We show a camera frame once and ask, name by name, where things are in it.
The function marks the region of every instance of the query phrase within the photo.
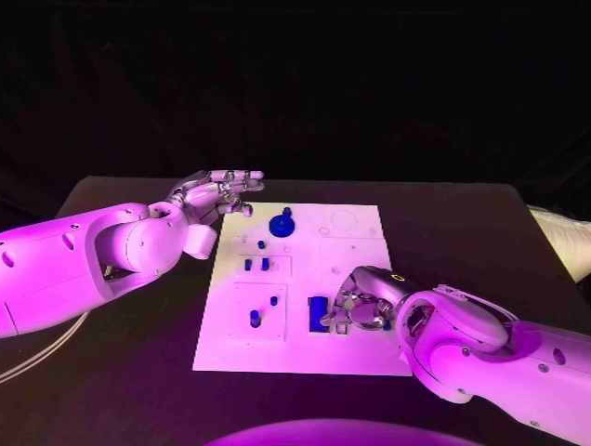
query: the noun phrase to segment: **white mounting block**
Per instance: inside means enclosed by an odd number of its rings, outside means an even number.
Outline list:
[[[378,207],[253,206],[251,218],[231,214],[224,219],[193,370],[411,376],[395,330],[368,332],[350,326],[346,334],[310,332],[309,298],[326,296],[332,303],[358,266],[391,268]],[[278,238],[268,223],[287,206],[296,232]],[[253,310],[261,319],[257,328]]]

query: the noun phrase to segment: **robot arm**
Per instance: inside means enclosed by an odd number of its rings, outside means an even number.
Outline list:
[[[359,267],[323,323],[376,330],[387,321],[401,359],[443,399],[466,403],[477,395],[522,423],[591,444],[590,336],[519,321],[448,286],[423,291],[387,269]]]
[[[208,226],[253,215],[238,195],[263,190],[251,171],[201,171],[152,205],[124,203],[0,233],[0,337],[67,321],[156,281],[185,252],[211,255]]]

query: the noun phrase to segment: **table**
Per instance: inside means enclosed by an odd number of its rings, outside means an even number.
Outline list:
[[[59,216],[155,203],[175,182],[90,177]],[[397,271],[591,335],[591,309],[510,186],[267,180],[247,199],[378,204]],[[160,280],[91,312],[54,356],[0,386],[0,444],[204,444],[304,418],[405,424],[485,444],[564,443],[486,400],[440,400],[412,377],[193,372],[214,263],[215,252],[206,261],[183,256]],[[70,324],[0,340],[0,362],[38,351]]]

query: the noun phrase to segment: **black backdrop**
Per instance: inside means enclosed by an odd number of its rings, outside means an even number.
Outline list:
[[[591,218],[591,13],[0,4],[0,230],[88,175],[204,168],[508,182]]]

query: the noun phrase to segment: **blue object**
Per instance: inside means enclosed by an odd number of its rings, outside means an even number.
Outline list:
[[[254,309],[251,311],[251,326],[253,328],[258,328],[261,325],[261,317],[258,316],[258,311]]]
[[[296,221],[293,220],[290,207],[284,207],[284,213],[273,217],[268,227],[276,237],[289,237],[296,232]]]
[[[310,297],[309,307],[312,313],[309,330],[316,333],[330,333],[332,327],[325,327],[320,322],[322,318],[329,314],[329,297],[322,297],[320,295]]]

